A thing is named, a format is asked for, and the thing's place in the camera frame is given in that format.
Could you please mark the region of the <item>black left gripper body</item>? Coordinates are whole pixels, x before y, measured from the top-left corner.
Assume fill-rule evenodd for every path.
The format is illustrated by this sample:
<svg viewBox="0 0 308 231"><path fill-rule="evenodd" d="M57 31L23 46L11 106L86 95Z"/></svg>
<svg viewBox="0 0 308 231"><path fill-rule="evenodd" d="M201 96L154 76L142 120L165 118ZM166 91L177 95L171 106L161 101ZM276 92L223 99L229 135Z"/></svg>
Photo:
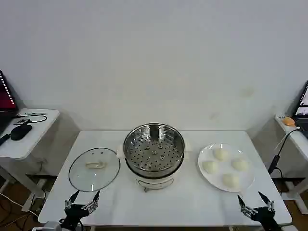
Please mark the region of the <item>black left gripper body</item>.
<svg viewBox="0 0 308 231"><path fill-rule="evenodd" d="M88 217L90 213L81 209L84 205L72 204L70 209L65 209L66 217L61 221L61 228L66 230L85 230L82 218Z"/></svg>

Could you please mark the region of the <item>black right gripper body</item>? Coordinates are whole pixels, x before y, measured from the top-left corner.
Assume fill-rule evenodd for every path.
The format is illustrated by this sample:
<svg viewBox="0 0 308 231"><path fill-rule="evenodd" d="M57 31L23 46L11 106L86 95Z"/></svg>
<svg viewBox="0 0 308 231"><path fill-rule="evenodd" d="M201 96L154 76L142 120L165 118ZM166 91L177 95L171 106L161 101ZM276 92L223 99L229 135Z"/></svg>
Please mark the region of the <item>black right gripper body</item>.
<svg viewBox="0 0 308 231"><path fill-rule="evenodd" d="M274 219L275 212L269 211L267 207L254 208L257 213L251 215L251 220L261 224L265 231L281 231L281 227Z"/></svg>

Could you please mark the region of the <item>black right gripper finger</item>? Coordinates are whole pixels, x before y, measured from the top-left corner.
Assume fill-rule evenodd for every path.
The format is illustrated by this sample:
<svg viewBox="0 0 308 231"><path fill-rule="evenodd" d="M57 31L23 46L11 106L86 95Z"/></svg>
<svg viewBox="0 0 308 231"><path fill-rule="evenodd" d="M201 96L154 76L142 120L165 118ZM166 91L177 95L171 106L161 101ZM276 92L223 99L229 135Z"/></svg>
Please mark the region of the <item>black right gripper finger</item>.
<svg viewBox="0 0 308 231"><path fill-rule="evenodd" d="M267 205L268 211L274 212L275 211L274 201L270 201L269 198L261 192L258 192L258 194L261 197L261 199L264 201L264 203Z"/></svg>
<svg viewBox="0 0 308 231"><path fill-rule="evenodd" d="M240 195L237 195L238 201L239 201L239 205L241 208L241 212L248 218L251 218L252 216L254 216L256 214L255 210L246 206L245 202L243 201L243 199L241 198Z"/></svg>

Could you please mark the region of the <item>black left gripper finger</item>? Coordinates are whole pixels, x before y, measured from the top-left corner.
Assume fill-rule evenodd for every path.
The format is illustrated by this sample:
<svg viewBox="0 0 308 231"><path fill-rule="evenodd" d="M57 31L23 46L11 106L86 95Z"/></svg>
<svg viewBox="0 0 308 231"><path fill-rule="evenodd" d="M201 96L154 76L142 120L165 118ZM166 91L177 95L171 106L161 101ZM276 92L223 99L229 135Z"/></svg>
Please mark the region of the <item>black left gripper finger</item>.
<svg viewBox="0 0 308 231"><path fill-rule="evenodd" d="M97 191L93 200L87 203L86 205L82 206L81 209L87 211L88 213L94 212L98 207L99 195L100 195L100 191Z"/></svg>
<svg viewBox="0 0 308 231"><path fill-rule="evenodd" d="M71 205L74 203L74 201L76 200L78 194L79 194L80 190L77 190L74 194L72 194L70 196L70 198L68 200L65 200L64 202L64 208L65 209L70 209Z"/></svg>

